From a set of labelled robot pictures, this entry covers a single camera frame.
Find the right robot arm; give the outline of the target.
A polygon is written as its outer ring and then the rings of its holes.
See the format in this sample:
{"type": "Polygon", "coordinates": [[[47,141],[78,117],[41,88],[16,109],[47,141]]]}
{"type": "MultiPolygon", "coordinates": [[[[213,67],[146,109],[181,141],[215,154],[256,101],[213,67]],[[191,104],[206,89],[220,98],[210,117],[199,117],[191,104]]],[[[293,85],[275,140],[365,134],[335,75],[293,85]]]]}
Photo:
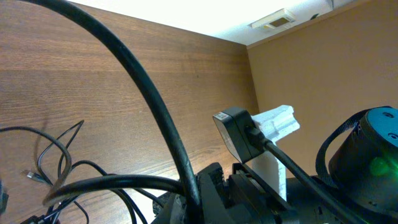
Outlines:
{"type": "Polygon", "coordinates": [[[276,146],[299,128],[291,106],[230,108],[213,121],[236,163],[229,177],[218,163],[197,174],[200,223],[397,222],[395,108],[349,117],[321,145],[312,176],[276,146]]]}

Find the black cable white plug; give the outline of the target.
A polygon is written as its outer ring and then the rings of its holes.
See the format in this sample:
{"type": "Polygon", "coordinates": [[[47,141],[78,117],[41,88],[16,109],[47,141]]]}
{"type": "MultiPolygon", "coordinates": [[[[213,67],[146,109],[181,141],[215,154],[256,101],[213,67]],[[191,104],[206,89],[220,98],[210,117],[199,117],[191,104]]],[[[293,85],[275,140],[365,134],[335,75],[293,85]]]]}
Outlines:
{"type": "MultiPolygon", "coordinates": [[[[50,184],[50,186],[51,186],[51,190],[59,189],[65,183],[65,180],[66,180],[68,174],[72,170],[72,159],[71,159],[70,153],[68,152],[67,147],[64,146],[58,139],[54,138],[50,134],[47,134],[47,133],[45,133],[39,129],[36,129],[36,128],[31,128],[31,127],[27,127],[27,126],[12,126],[12,127],[7,127],[7,128],[1,128],[1,133],[7,132],[7,131],[32,132],[32,133],[38,134],[39,136],[49,140],[51,142],[49,147],[51,147],[52,145],[56,145],[58,147],[58,149],[62,153],[61,157],[63,159],[65,159],[65,168],[63,171],[60,171],[56,182],[53,184],[50,184]]],[[[1,215],[6,210],[8,198],[9,198],[9,195],[5,191],[5,188],[4,188],[4,186],[2,184],[2,180],[1,180],[1,215]]],[[[62,210],[65,209],[65,207],[67,207],[71,203],[75,203],[75,199],[67,199],[66,202],[60,202],[60,205],[55,210],[53,209],[53,205],[52,205],[48,208],[47,213],[45,215],[42,215],[40,217],[32,216],[32,217],[26,219],[22,223],[60,223],[59,219],[58,219],[60,216],[60,213],[62,212],[62,210]]],[[[78,204],[78,208],[83,212],[83,214],[86,218],[86,223],[90,223],[90,218],[89,218],[86,210],[80,204],[78,204]]]]}

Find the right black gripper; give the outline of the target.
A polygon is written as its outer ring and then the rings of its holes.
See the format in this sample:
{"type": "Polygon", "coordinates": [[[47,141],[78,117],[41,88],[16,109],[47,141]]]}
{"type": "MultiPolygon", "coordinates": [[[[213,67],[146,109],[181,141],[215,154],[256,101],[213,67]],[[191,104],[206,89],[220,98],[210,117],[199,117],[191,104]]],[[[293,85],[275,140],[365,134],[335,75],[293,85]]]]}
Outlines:
{"type": "Polygon", "coordinates": [[[299,215],[274,189],[247,165],[233,164],[233,174],[224,178],[219,163],[197,174],[202,209],[197,217],[187,213],[181,195],[168,199],[154,223],[298,223],[299,215]]]}

